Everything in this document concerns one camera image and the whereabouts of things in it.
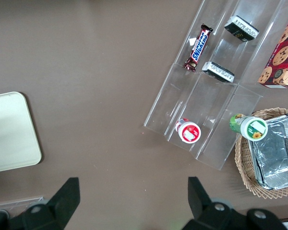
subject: foil container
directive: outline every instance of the foil container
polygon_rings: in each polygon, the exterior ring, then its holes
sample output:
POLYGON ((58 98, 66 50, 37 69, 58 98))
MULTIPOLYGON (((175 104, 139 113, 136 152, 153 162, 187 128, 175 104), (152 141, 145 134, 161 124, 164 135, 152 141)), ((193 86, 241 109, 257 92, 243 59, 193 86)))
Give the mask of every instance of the foil container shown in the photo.
POLYGON ((266 120, 268 133, 250 141, 255 178, 265 189, 288 187, 288 115, 266 120))

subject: wicker basket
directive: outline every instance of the wicker basket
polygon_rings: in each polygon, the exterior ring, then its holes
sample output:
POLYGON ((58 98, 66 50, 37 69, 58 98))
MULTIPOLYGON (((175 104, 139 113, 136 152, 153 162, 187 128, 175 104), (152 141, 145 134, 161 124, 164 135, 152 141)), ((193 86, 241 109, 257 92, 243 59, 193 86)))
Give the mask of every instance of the wicker basket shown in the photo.
MULTIPOLYGON (((253 113, 253 116, 260 117, 264 120, 288 114, 288 109, 274 108, 274 109, 264 109, 253 113)), ((242 180, 246 188, 248 188, 254 195, 267 198, 281 198, 288 195, 288 187, 278 189, 278 190, 266 190, 262 188, 255 179, 254 168, 252 164, 251 153, 249 150, 249 144, 247 139, 240 136, 236 141, 236 155, 235 161, 238 170, 241 174, 242 180)))

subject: brown table surface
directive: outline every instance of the brown table surface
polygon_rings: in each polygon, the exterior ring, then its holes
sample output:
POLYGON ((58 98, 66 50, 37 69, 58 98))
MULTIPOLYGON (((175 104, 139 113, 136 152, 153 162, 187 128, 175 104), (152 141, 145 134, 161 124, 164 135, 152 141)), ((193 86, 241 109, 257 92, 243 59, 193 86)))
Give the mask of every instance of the brown table surface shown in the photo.
MULTIPOLYGON (((22 92, 40 164, 0 172, 0 202, 51 197, 78 176, 66 229, 179 230, 192 217, 188 176, 242 213, 288 218, 288 196, 258 198, 228 158, 221 171, 143 127, 199 0, 0 0, 0 93, 22 92)), ((268 90, 256 109, 288 108, 268 90)))

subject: snickers logo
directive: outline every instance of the snickers logo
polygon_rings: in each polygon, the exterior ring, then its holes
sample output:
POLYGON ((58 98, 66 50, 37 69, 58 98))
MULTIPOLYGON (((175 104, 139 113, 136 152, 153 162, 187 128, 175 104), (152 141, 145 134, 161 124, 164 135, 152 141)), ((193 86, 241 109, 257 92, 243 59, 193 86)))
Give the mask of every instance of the snickers logo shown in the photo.
POLYGON ((201 32, 200 38, 198 39, 195 49, 191 55, 192 59, 195 62, 198 62, 198 59, 200 58, 200 55, 202 54, 203 48, 207 42, 208 36, 205 34, 204 31, 201 32))

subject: small round container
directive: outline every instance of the small round container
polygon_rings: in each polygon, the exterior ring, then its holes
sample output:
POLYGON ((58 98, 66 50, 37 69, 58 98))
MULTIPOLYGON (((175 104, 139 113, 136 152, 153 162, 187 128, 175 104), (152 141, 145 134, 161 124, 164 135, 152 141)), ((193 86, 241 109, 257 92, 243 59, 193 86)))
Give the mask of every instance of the small round container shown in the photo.
POLYGON ((234 115, 230 119, 229 127, 251 141, 262 140, 268 132, 268 125, 263 119, 242 114, 234 115))
POLYGON ((193 144, 201 137, 201 129, 194 122, 188 119, 180 119, 175 126, 181 140, 188 144, 193 144))

